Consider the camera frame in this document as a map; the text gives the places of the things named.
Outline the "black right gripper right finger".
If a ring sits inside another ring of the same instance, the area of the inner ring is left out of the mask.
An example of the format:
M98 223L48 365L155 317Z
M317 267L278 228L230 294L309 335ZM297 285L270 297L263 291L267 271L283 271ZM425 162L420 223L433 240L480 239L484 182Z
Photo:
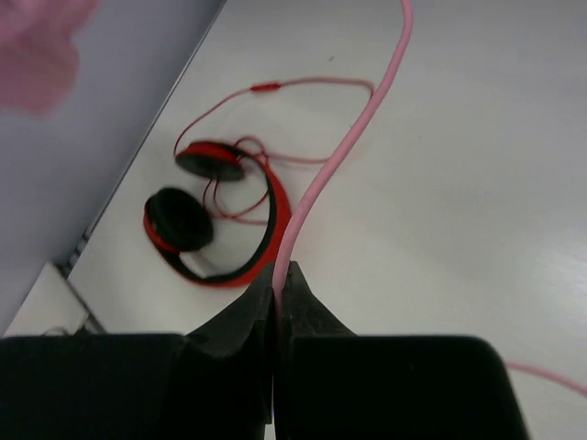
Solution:
M274 370L280 439L526 439L504 363L467 335L356 335L288 269Z

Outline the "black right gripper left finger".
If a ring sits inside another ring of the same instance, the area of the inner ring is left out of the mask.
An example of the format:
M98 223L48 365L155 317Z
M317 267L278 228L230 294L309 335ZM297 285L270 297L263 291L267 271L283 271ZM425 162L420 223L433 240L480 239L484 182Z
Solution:
M261 439L265 329L251 312L191 335L93 334L43 267L1 340L4 439Z

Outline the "pink headphones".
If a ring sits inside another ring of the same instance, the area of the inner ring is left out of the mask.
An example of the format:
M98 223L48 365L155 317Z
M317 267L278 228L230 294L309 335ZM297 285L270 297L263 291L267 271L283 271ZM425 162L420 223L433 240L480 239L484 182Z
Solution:
M96 1L1 3L1 109L44 115L72 90L80 57L74 37Z

